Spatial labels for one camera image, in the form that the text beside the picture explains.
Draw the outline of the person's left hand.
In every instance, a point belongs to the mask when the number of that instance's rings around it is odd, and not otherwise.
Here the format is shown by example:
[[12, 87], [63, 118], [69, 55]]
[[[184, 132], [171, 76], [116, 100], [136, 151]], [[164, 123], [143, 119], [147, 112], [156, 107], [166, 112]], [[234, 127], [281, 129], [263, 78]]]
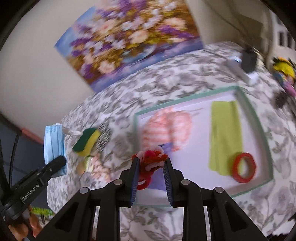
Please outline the person's left hand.
[[27, 226], [25, 223], [22, 224], [16, 224], [16, 225], [9, 225], [9, 229], [16, 240], [22, 241], [24, 238], [28, 236], [29, 230], [32, 231], [33, 236], [36, 237], [41, 230], [43, 229], [39, 223], [39, 219], [37, 216], [32, 213], [32, 207], [29, 206], [29, 226]]

